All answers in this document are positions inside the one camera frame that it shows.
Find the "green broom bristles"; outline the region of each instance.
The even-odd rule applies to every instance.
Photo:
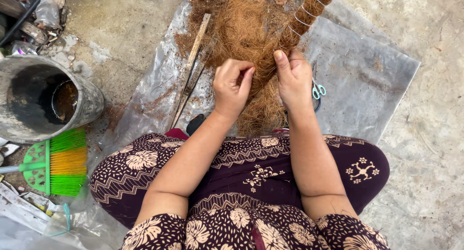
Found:
[[[84,128],[71,129],[50,139],[51,194],[73,197],[79,194],[87,177],[87,171],[86,168],[81,168],[82,173],[76,173],[76,163],[85,162],[86,148]]]
[[[75,197],[84,184],[86,175],[51,175],[50,193]]]
[[[84,128],[65,131],[50,139],[50,154],[87,146]]]

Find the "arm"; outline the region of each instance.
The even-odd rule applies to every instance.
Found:
[[[239,86],[237,79],[243,70],[246,72]],[[155,177],[143,198],[135,225],[164,213],[187,217],[189,196],[245,106],[254,71],[252,63],[236,60],[227,60],[216,69],[215,109]]]
[[[312,219],[328,214],[358,218],[317,123],[311,102],[311,66],[297,51],[291,52],[290,61],[280,50],[274,58],[280,97],[289,112],[293,175],[305,213]]]

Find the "dark purple patterned fabric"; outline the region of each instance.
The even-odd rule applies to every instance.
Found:
[[[200,205],[212,208],[187,220],[161,214],[138,224],[127,233],[122,249],[388,249],[378,231],[350,216],[327,215],[314,222],[294,206],[270,205],[239,193],[214,194]]]
[[[196,213],[195,206],[201,200],[224,193],[240,193],[266,204],[302,209],[290,164],[288,135],[277,132],[257,139],[226,138],[189,198],[189,215]],[[384,187],[389,176],[388,161],[378,147],[365,140],[323,137],[347,196],[359,214]],[[131,228],[152,180],[183,143],[182,139],[161,134],[146,134],[134,140],[96,167],[90,181],[93,197],[111,216]],[[237,204],[230,208],[246,208],[247,203]]]

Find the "forearm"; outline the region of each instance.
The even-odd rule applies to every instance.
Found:
[[[154,215],[187,217],[189,196],[213,161],[233,121],[216,111],[168,160],[148,188],[135,225]]]
[[[188,198],[208,170],[232,124],[230,119],[213,110],[165,164],[149,190]]]
[[[289,112],[291,165],[302,196],[345,195],[332,153],[311,108]]]

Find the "fingernail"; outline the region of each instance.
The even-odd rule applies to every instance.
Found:
[[[282,51],[281,50],[275,51],[274,56],[277,60],[280,60],[282,58]]]

